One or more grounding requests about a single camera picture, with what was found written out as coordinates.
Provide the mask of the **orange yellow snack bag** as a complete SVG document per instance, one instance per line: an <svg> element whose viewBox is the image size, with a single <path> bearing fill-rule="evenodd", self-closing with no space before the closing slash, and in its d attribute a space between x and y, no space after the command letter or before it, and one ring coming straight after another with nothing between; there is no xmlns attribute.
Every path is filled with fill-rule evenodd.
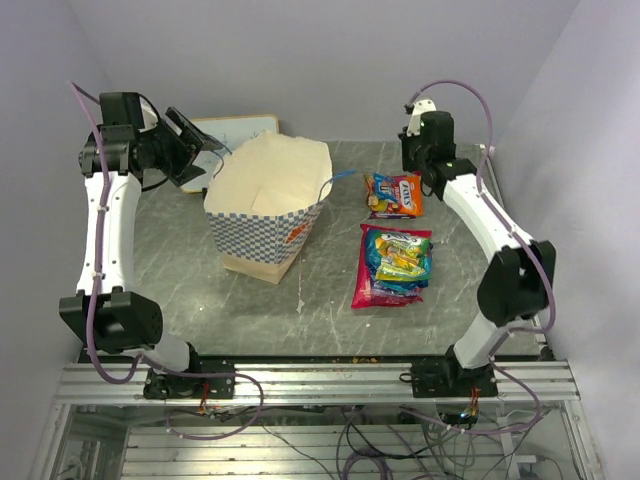
<svg viewBox="0 0 640 480"><path fill-rule="evenodd" d="M373 174L364 174L364 184L366 187L366 205L369 211L403 212L419 217L423 214L422 206L422 180L420 175L398 175L392 176L396 179L398 186L398 202L380 201L374 192Z"/></svg>

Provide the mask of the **blue M&M's bag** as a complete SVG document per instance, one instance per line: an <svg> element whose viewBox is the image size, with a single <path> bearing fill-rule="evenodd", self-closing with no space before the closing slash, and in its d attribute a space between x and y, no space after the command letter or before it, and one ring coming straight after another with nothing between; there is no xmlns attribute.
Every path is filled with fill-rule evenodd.
<svg viewBox="0 0 640 480"><path fill-rule="evenodd" d="M380 201L398 202L398 194L396 193L398 184L394 177L374 173L373 182L375 195Z"/></svg>

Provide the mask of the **checkered paper bag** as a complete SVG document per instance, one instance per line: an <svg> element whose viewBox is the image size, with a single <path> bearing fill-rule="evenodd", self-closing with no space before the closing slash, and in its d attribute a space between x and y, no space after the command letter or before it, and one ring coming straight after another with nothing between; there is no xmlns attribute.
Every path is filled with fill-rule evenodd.
<svg viewBox="0 0 640 480"><path fill-rule="evenodd" d="M300 253L333 184L328 145L264 131L228 156L214 174L204 210L223 266L279 283Z"/></svg>

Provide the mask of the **green Fox's candy bag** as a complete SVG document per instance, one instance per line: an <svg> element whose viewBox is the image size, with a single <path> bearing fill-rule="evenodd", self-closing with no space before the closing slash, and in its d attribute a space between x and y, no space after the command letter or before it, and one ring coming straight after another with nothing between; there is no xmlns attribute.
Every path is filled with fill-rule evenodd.
<svg viewBox="0 0 640 480"><path fill-rule="evenodd" d="M418 283L431 278L430 230L362 224L364 265L374 281Z"/></svg>

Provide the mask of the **blue red snack bag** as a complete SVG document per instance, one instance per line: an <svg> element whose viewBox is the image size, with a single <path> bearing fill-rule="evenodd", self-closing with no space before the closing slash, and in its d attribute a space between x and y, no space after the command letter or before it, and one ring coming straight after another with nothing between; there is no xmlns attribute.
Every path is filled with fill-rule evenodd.
<svg viewBox="0 0 640 480"><path fill-rule="evenodd" d="M372 280L371 293L377 297L409 299L419 297L428 286L428 279L412 282Z"/></svg>

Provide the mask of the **red chips bag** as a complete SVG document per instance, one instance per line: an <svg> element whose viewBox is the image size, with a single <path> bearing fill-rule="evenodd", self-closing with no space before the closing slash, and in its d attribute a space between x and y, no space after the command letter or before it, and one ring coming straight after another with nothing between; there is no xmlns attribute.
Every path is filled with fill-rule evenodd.
<svg viewBox="0 0 640 480"><path fill-rule="evenodd" d="M376 282L370 277L359 277L351 308L403 307L422 302L421 293L427 286L427 280L421 282Z"/></svg>

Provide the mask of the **purple snack bag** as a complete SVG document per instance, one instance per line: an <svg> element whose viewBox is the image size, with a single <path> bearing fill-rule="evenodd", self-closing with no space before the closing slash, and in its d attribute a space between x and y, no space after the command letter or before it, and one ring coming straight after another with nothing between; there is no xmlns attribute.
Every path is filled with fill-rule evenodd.
<svg viewBox="0 0 640 480"><path fill-rule="evenodd" d="M369 215L370 219L414 219L413 214L403 212L387 212L387 211L371 211Z"/></svg>

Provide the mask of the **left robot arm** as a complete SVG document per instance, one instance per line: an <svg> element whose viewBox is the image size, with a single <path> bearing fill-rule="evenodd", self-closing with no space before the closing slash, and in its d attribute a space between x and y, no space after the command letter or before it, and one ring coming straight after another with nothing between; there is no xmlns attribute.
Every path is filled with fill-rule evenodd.
<svg viewBox="0 0 640 480"><path fill-rule="evenodd" d="M158 170L180 187L204 174L194 162L219 144L177 109L159 114L140 93L105 92L96 101L102 120L90 123L79 153L88 206L84 261L59 315L104 380L120 381L99 355L123 354L169 374L170 387L192 397L204 373L193 347L164 329L160 306L136 291L134 228L146 171Z"/></svg>

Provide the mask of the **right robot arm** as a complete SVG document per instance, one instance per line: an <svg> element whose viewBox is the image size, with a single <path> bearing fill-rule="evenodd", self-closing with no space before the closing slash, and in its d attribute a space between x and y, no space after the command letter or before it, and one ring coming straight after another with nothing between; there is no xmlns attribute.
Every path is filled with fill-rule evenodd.
<svg viewBox="0 0 640 480"><path fill-rule="evenodd" d="M519 227L484 188L480 168L456 156L454 120L429 100L407 108L399 134L402 167L421 176L430 193L452 209L480 245L488 267L477 290L479 313L453 345L455 361L440 373L450 394L476 383L474 369L489 364L506 336L552 306L556 250Z"/></svg>

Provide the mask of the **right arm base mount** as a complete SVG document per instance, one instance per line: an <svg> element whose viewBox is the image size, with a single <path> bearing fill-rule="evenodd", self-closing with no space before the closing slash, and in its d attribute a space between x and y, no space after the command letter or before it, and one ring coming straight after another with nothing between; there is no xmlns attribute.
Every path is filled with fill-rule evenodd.
<svg viewBox="0 0 640 480"><path fill-rule="evenodd" d="M489 365L462 368L454 357L428 357L409 370L415 398L496 397L498 388Z"/></svg>

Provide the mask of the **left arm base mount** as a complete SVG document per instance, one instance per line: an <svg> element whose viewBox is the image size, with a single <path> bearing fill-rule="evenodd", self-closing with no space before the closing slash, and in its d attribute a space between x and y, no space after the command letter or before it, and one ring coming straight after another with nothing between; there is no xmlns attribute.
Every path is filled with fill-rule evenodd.
<svg viewBox="0 0 640 480"><path fill-rule="evenodd" d="M229 360L204 358L188 372L170 374L150 369L143 398L147 400L231 399L235 391L235 368Z"/></svg>

